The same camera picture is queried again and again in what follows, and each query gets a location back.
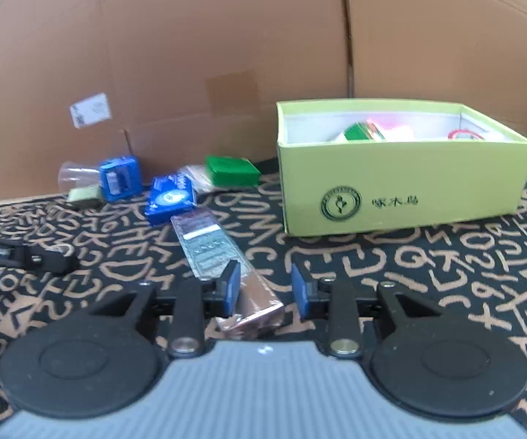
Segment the white shipping label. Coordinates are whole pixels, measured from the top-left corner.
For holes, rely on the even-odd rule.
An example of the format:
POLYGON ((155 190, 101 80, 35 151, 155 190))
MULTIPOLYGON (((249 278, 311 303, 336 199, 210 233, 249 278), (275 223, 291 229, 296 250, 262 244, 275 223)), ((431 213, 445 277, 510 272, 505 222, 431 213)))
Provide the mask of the white shipping label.
POLYGON ((109 99, 99 93, 72 104, 69 108, 75 128, 80 129, 112 119, 109 99))

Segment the blue small box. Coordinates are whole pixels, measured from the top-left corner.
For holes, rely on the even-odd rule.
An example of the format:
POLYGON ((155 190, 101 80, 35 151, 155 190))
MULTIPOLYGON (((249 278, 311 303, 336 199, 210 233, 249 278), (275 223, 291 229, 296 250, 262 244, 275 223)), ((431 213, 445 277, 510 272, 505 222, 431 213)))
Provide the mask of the blue small box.
POLYGON ((101 189, 109 202, 130 198, 143 191, 141 168, 132 155, 103 161, 99 166, 101 189))

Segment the red tape roll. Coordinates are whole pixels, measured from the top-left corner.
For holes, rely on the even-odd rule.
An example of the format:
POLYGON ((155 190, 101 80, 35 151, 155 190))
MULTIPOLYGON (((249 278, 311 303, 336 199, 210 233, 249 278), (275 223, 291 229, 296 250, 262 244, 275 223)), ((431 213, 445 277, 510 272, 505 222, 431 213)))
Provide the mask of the red tape roll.
POLYGON ((485 137, 470 129, 455 129, 447 134, 449 140, 484 140, 485 137))

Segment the clear plastic bag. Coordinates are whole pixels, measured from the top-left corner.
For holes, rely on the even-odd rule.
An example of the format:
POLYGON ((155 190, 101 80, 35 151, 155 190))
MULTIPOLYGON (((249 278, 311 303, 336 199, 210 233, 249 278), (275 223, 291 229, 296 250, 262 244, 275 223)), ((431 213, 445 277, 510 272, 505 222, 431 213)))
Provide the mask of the clear plastic bag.
POLYGON ((216 186, 211 179, 206 165, 185 165, 178 172, 191 180, 193 189, 198 194, 207 194, 216 191, 216 186))

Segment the green plastic case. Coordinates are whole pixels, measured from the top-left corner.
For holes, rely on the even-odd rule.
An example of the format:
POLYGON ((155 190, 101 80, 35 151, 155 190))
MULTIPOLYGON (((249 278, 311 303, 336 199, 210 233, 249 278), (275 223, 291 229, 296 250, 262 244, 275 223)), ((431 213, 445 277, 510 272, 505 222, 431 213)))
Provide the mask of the green plastic case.
POLYGON ((211 182, 219 187, 257 186, 261 172, 247 159, 207 157, 206 169, 211 182))

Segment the lime green shoe box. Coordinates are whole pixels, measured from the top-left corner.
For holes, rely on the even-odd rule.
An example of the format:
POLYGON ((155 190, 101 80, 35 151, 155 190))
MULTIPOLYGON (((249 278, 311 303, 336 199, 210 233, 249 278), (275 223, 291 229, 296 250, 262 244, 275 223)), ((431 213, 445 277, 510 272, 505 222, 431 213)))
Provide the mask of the lime green shoe box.
POLYGON ((279 102, 284 231, 316 237, 512 214, 527 138, 464 104, 410 99, 279 102), (380 132, 372 115, 404 124, 380 132), (484 140, 449 140, 470 129, 484 140))

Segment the large brown cardboard sheet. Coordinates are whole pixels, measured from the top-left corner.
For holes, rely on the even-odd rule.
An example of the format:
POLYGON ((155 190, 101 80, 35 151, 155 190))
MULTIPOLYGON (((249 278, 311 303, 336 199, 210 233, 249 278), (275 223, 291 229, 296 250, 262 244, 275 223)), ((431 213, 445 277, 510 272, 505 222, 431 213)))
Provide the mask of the large brown cardboard sheet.
POLYGON ((276 152, 276 103, 460 102, 527 136, 527 0, 0 0, 0 200, 64 162, 276 152), (112 119, 70 106, 107 95, 112 119))

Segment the olive green sponge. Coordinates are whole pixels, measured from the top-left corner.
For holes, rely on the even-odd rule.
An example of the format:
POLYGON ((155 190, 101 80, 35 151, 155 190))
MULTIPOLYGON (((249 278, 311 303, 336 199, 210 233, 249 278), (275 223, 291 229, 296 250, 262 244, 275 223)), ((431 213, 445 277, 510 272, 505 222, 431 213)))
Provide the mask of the olive green sponge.
POLYGON ((89 185, 72 188, 67 195, 67 203, 74 207, 91 207, 103 203, 100 186, 89 185))

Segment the pink item in box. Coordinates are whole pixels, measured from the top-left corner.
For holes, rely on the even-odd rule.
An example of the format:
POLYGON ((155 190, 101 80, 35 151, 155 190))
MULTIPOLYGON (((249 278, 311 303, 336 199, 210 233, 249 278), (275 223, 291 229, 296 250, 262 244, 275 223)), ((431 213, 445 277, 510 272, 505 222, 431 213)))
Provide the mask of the pink item in box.
POLYGON ((380 132, 393 131, 404 124, 404 120, 399 114, 372 115, 368 121, 375 125, 380 132))

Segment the clear plastic cup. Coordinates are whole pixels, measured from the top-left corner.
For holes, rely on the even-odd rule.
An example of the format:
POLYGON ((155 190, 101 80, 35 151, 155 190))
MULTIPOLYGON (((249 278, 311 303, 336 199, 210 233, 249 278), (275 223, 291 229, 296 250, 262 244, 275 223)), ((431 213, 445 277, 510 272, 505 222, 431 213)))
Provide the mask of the clear plastic cup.
POLYGON ((57 181, 60 192, 69 192, 73 188, 98 185, 100 183, 100 171, 93 165, 64 162, 60 166, 57 181))

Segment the blue flat packet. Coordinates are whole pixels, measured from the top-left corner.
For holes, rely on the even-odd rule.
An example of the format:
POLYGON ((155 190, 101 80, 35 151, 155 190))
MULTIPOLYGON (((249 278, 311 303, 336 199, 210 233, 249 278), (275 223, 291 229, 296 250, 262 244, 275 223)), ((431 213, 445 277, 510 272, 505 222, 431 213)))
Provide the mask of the blue flat packet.
POLYGON ((197 207, 196 193, 189 176, 173 173, 153 179, 152 189, 145 207, 145 219, 157 226, 197 207))

